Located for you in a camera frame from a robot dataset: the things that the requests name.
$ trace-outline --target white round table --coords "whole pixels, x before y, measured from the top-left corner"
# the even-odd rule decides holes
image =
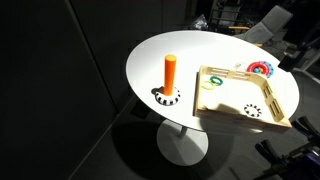
[[[173,106],[159,104],[152,93],[164,85],[167,54],[177,57],[174,86],[180,90],[181,98]],[[256,61],[272,64],[274,74],[268,81],[290,118],[299,103],[299,89],[292,74],[279,69],[279,60],[272,55],[243,40],[213,32],[175,31],[149,38],[131,52],[126,65],[129,84],[147,106],[167,118],[159,127],[157,143],[169,161],[182,166],[198,163],[208,149],[206,132],[261,132],[193,116],[195,84],[201,65],[235,69],[237,63],[249,65]]]

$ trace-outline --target yellow ring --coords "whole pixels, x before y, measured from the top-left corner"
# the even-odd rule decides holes
[[[202,87],[203,89],[206,89],[206,90],[212,90],[212,89],[214,89],[215,86],[216,86],[215,84],[213,84],[211,81],[208,81],[208,80],[203,81],[203,82],[202,82],[202,85],[201,85],[201,87]]]

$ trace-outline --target table top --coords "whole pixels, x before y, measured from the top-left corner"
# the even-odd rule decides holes
[[[181,99],[173,106],[155,100],[152,90],[164,85],[164,57],[177,57],[174,86]],[[206,132],[261,132],[193,116],[197,72],[201,65],[235,69],[237,63],[267,61],[274,68],[268,79],[285,115],[290,118],[299,103],[299,89],[291,73],[278,68],[279,60],[255,45],[223,34],[174,31],[140,43],[129,55],[126,73],[135,94],[151,109],[180,125]]]

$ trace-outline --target green ring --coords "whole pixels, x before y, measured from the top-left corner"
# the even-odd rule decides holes
[[[223,84],[222,79],[218,78],[217,76],[211,76],[210,81],[211,81],[213,84],[216,84],[216,85],[218,85],[218,86],[221,86],[221,85]]]
[[[211,84],[211,86],[210,87],[208,87],[208,86],[204,86],[203,84],[204,83],[209,83],[209,84]],[[206,90],[212,90],[212,89],[214,89],[214,87],[215,87],[216,85],[215,84],[213,84],[211,81],[203,81],[202,82],[202,85],[201,85],[201,87],[202,88],[204,88],[204,89],[206,89]]]

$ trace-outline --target gray floor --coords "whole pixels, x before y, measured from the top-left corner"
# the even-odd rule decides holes
[[[299,85],[300,103],[290,119],[307,115],[320,130],[320,85],[301,72],[293,72],[293,75]],[[154,112],[147,114],[147,109],[136,104],[137,101],[133,98],[127,105],[72,180],[248,180],[269,167],[255,150],[255,143],[269,139],[279,154],[286,154],[307,142],[294,129],[284,134],[208,134],[209,149],[205,158],[196,165],[179,167],[167,161],[158,150],[156,132],[163,119]]]

